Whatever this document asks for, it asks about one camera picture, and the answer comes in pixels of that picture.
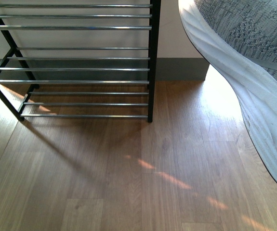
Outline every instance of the metal bar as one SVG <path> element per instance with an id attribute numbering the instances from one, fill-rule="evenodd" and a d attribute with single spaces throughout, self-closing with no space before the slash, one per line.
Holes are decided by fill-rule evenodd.
<path id="1" fill-rule="evenodd" d="M 23 117 L 57 117 L 57 118 L 116 118 L 116 119 L 147 119 L 146 115 L 52 115 L 22 114 Z"/>
<path id="2" fill-rule="evenodd" d="M 1 18 L 24 18 L 24 19 L 93 19 L 93 18 L 151 18 L 151 14 L 0 14 Z"/>
<path id="3" fill-rule="evenodd" d="M 24 99 L 23 99 L 21 105 L 20 105 L 19 108 L 18 108 L 18 113 L 19 113 L 19 114 L 21 114 L 21 113 L 23 112 L 23 110 L 24 110 L 24 108 L 25 108 L 25 103 L 28 102 L 28 100 L 29 100 L 30 97 L 31 97 L 31 92 L 32 92 L 35 88 L 36 88 L 36 85 L 34 85 L 34 84 L 32 84 L 32 85 L 29 87 L 29 89 L 28 89 L 28 91 L 27 91 L 27 93 L 26 93 L 26 95 L 25 95 L 25 97 L 24 97 Z"/>
<path id="4" fill-rule="evenodd" d="M 20 113 L 13 107 L 11 102 L 7 99 L 7 97 L 4 96 L 4 94 L 0 90 L 0 99 L 2 102 L 8 107 L 8 109 L 13 113 L 13 115 L 19 120 L 23 121 L 24 118 L 21 117 Z"/>
<path id="5" fill-rule="evenodd" d="M 0 30 L 151 30 L 150 26 L 6 26 Z"/>
<path id="6" fill-rule="evenodd" d="M 148 57 L 144 58 L 125 58 L 125 57 L 87 57 L 87 58 L 39 58 L 39 57 L 8 57 L 9 60 L 33 60 L 33 61 L 42 61 L 42 60 L 150 60 Z"/>
<path id="7" fill-rule="evenodd" d="M 148 92 L 41 92 L 33 91 L 30 92 L 32 95 L 109 95 L 109 96 L 144 96 L 148 95 Z"/>
<path id="8" fill-rule="evenodd" d="M 68 9 L 90 9 L 90 8 L 152 8 L 152 4 L 0 4 L 0 8 L 68 8 Z"/>
<path id="9" fill-rule="evenodd" d="M 149 80 L 149 99 L 148 99 L 148 122 L 153 120 L 153 105 L 154 105 L 154 90 L 155 90 L 155 78 L 157 67 L 157 55 L 158 55 L 158 31 L 159 31 L 159 18 L 161 9 L 161 0 L 150 0 L 153 4 L 152 8 L 152 30 L 151 30 L 151 44 L 150 44 L 150 72 L 148 76 Z"/>
<path id="10" fill-rule="evenodd" d="M 5 23 L 3 22 L 2 19 L 0 19 L 0 26 L 4 26 L 4 25 L 5 25 Z M 16 57 L 22 57 L 23 55 L 21 54 L 20 51 L 17 50 L 17 45 L 16 45 L 13 37 L 11 36 L 10 32 L 7 31 L 7 30 L 2 30 L 1 32 L 2 32 L 2 35 L 4 36 L 4 38 L 6 39 L 6 41 L 8 42 L 8 44 L 10 45 L 10 47 L 15 49 Z M 19 63 L 24 68 L 29 67 L 26 61 L 19 61 Z M 26 75 L 28 76 L 28 78 L 30 80 L 35 80 L 36 79 L 31 72 L 26 72 Z"/>
<path id="11" fill-rule="evenodd" d="M 97 51 L 97 50 L 149 50 L 148 47 L 18 47 L 19 51 Z"/>
<path id="12" fill-rule="evenodd" d="M 16 68 L 1 67 L 1 71 L 34 71 L 34 72 L 50 72 L 50 71 L 149 71 L 148 68 Z"/>
<path id="13" fill-rule="evenodd" d="M 6 64 L 9 62 L 9 56 L 13 56 L 15 53 L 15 50 L 13 48 L 10 48 L 10 50 L 6 53 L 4 58 L 0 61 L 0 67 L 5 67 Z"/>
<path id="14" fill-rule="evenodd" d="M 31 106 L 116 106 L 116 107 L 146 107 L 147 103 L 24 103 Z"/>
<path id="15" fill-rule="evenodd" d="M 0 80 L 0 84 L 129 84 L 148 85 L 149 81 L 106 81 L 106 80 Z"/>

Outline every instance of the metal shoe rack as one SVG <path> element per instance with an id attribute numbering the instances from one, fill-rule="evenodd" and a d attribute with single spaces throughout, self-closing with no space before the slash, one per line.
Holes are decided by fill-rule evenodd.
<path id="1" fill-rule="evenodd" d="M 61 117 L 61 118 L 145 118 L 148 122 L 152 122 L 153 117 L 153 101 L 154 101 L 154 88 L 155 88 L 155 74 L 156 74 L 156 61 L 157 61 L 157 50 L 158 50 L 158 28 L 159 28 L 159 16 L 160 16 L 160 4 L 161 0 L 150 0 L 148 4 L 0 4 L 0 12 L 4 10 L 12 10 L 12 9 L 25 9 L 24 11 L 28 10 L 37 10 L 40 12 L 39 14 L 20 14 L 20 13 L 0 13 L 0 31 L 3 34 L 4 38 L 10 45 L 10 50 L 6 53 L 4 58 L 0 61 L 0 74 L 5 73 L 15 73 L 19 76 L 22 73 L 25 73 L 27 78 L 26 79 L 0 79 L 0 84 L 11 85 L 11 84 L 19 84 L 19 85 L 27 85 L 27 92 L 21 105 L 18 108 L 15 108 L 13 103 L 2 93 L 0 90 L 0 99 L 4 102 L 4 104 L 10 109 L 10 111 L 17 117 L 18 120 L 23 121 L 25 117 Z M 46 9 L 60 9 L 60 12 L 64 12 L 67 9 L 79 9 L 80 12 L 84 9 L 108 9 L 110 12 L 112 9 L 146 9 L 148 13 L 146 14 L 42 14 L 45 12 Z M 45 19 L 45 25 L 40 25 L 35 23 L 35 25 L 13 25 L 11 23 L 11 19 L 17 20 L 32 20 L 32 22 L 36 22 L 38 19 Z M 54 21 L 59 19 L 81 19 L 81 20 L 90 20 L 93 22 L 96 20 L 115 20 L 119 19 L 120 21 L 127 20 L 127 19 L 146 19 L 145 26 L 48 26 L 47 23 L 50 23 L 50 20 L 53 19 Z M 97 44 L 80 44 L 73 47 L 19 47 L 12 36 L 13 31 L 23 30 L 24 32 L 28 33 L 28 31 L 38 31 L 39 33 L 43 31 L 71 31 L 75 33 L 75 31 L 147 31 L 148 37 L 146 47 L 110 47 L 110 46 L 101 46 L 98 47 Z M 50 57 L 50 58 L 40 58 L 40 57 L 27 57 L 26 55 L 23 56 L 25 51 L 45 51 L 54 52 L 54 51 L 143 51 L 147 54 L 146 57 L 80 57 L 80 58 L 66 58 L 66 57 Z M 64 61 L 64 60 L 72 60 L 72 61 L 79 61 L 79 62 L 100 62 L 103 60 L 118 60 L 123 62 L 124 64 L 127 61 L 135 61 L 135 60 L 145 60 L 146 67 L 33 67 L 30 65 L 30 62 L 38 61 L 38 60 L 54 60 L 54 61 Z M 12 62 L 16 61 L 20 64 L 20 67 L 8 67 L 7 65 Z M 42 79 L 38 78 L 37 74 L 41 73 L 53 73 L 54 75 L 58 73 L 70 73 L 71 76 L 75 75 L 77 72 L 84 73 L 86 76 L 89 76 L 88 79 Z M 90 80 L 89 73 L 101 73 L 101 72 L 109 72 L 112 76 L 115 73 L 145 73 L 144 80 L 115 80 L 115 78 L 111 79 L 104 79 L 104 80 Z M 125 86 L 144 86 L 145 89 L 142 92 L 71 92 L 71 91 L 63 91 L 63 92 L 56 92 L 56 91 L 49 91 L 43 92 L 41 91 L 42 86 L 63 86 L 66 87 L 68 85 L 71 86 L 106 86 L 106 85 L 125 85 Z M 41 102 L 34 102 L 30 100 L 30 98 L 34 95 L 41 95 L 41 96 L 58 96 L 58 95 L 79 95 L 82 96 L 86 95 L 109 95 L 110 97 L 115 96 L 145 96 L 147 98 L 146 103 L 65 103 L 65 102 L 57 102 L 57 103 L 41 103 Z M 69 107 L 69 106 L 81 106 L 81 107 L 126 107 L 126 108 L 133 108 L 133 107 L 147 107 L 147 115 L 69 115 L 69 114 L 26 114 L 24 113 L 24 109 L 26 106 L 62 106 L 62 107 Z"/>

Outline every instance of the rack leg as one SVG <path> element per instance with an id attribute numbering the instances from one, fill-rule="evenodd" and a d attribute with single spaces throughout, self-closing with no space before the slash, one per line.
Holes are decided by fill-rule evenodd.
<path id="1" fill-rule="evenodd" d="M 161 9 L 161 0 L 150 0 L 153 4 L 152 20 L 150 23 L 152 25 L 151 32 L 149 34 L 149 68 L 148 73 L 149 80 L 149 100 L 148 100 L 148 122 L 151 123 L 153 120 L 153 105 L 154 105 L 154 88 L 155 88 L 155 78 L 156 78 L 156 67 L 157 67 L 157 56 L 158 56 L 158 31 L 159 31 L 159 17 Z"/>

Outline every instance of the rack shelf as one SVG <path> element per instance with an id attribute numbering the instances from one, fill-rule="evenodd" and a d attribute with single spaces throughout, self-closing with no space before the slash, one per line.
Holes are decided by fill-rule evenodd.
<path id="1" fill-rule="evenodd" d="M 139 118 L 147 119 L 148 122 L 152 122 L 153 117 L 153 100 L 154 100 L 154 87 L 155 87 L 155 70 L 157 60 L 158 49 L 158 27 L 160 16 L 161 0 L 150 0 L 148 4 L 0 4 L 0 31 L 5 37 L 6 41 L 10 45 L 10 50 L 6 53 L 3 59 L 0 61 L 0 84 L 2 85 L 27 85 L 28 90 L 25 93 L 24 98 L 18 108 L 15 108 L 13 103 L 3 94 L 0 90 L 0 99 L 10 109 L 10 111 L 22 121 L 25 117 L 57 117 L 57 118 Z M 27 9 L 27 12 L 32 13 L 20 13 L 17 9 Z M 47 13 L 47 10 L 68 10 L 76 9 L 80 10 L 79 13 L 64 13 L 60 14 L 59 11 L 54 13 Z M 94 10 L 100 9 L 107 11 L 106 13 L 99 12 L 81 12 L 82 9 Z M 147 11 L 133 13 L 126 12 L 125 14 L 117 11 L 112 13 L 114 9 L 147 9 Z M 45 20 L 44 25 L 39 25 L 37 20 Z M 78 25 L 63 25 L 62 23 L 56 23 L 56 20 L 80 20 Z M 121 25 L 102 25 L 101 23 L 95 23 L 89 25 L 88 23 L 94 23 L 95 20 L 106 19 L 120 20 Z M 145 25 L 124 25 L 125 20 L 133 22 L 133 20 L 147 20 Z M 99 44 L 81 43 L 77 47 L 57 47 L 57 46 L 18 46 L 14 37 L 13 31 L 36 31 L 37 33 L 44 33 L 44 31 L 70 31 L 75 33 L 76 31 L 147 31 L 148 36 L 146 38 L 147 46 L 126 46 L 126 41 L 133 39 L 134 37 L 124 37 L 122 40 L 125 42 L 125 46 L 99 46 Z M 83 57 L 72 56 L 41 56 L 30 55 L 30 52 L 73 52 L 80 51 L 84 53 Z M 145 51 L 146 56 L 141 55 L 124 55 L 124 56 L 99 56 L 90 55 L 92 52 L 141 52 Z M 14 62 L 18 63 L 20 67 L 11 66 Z M 47 63 L 52 62 L 53 66 L 47 67 Z M 15 78 L 1 77 L 7 73 L 14 73 Z M 67 74 L 70 77 L 57 76 L 59 73 Z M 104 73 L 102 78 L 96 73 Z M 46 90 L 43 86 L 57 86 L 57 90 Z M 67 87 L 66 90 L 58 90 L 58 86 Z M 77 86 L 78 91 L 73 91 L 73 86 Z M 91 86 L 87 91 L 81 90 L 82 86 Z M 134 86 L 135 90 L 115 90 L 104 91 L 101 86 Z M 136 90 L 136 86 L 140 86 L 140 91 Z M 109 97 L 106 102 L 36 102 L 31 100 L 32 97 L 71 97 L 80 96 L 85 98 L 93 97 Z M 127 100 L 129 98 L 138 98 L 137 102 L 113 102 L 111 98 L 117 97 Z M 26 113 L 25 107 L 82 107 L 83 109 L 89 107 L 117 107 L 117 108 L 147 108 L 147 114 L 145 115 L 102 115 L 102 114 L 50 114 L 50 113 Z"/>

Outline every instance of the baseboard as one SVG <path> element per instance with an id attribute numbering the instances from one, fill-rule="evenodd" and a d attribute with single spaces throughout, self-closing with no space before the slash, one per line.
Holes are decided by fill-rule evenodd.
<path id="1" fill-rule="evenodd" d="M 158 58 L 156 80 L 204 81 L 208 67 L 204 58 Z"/>

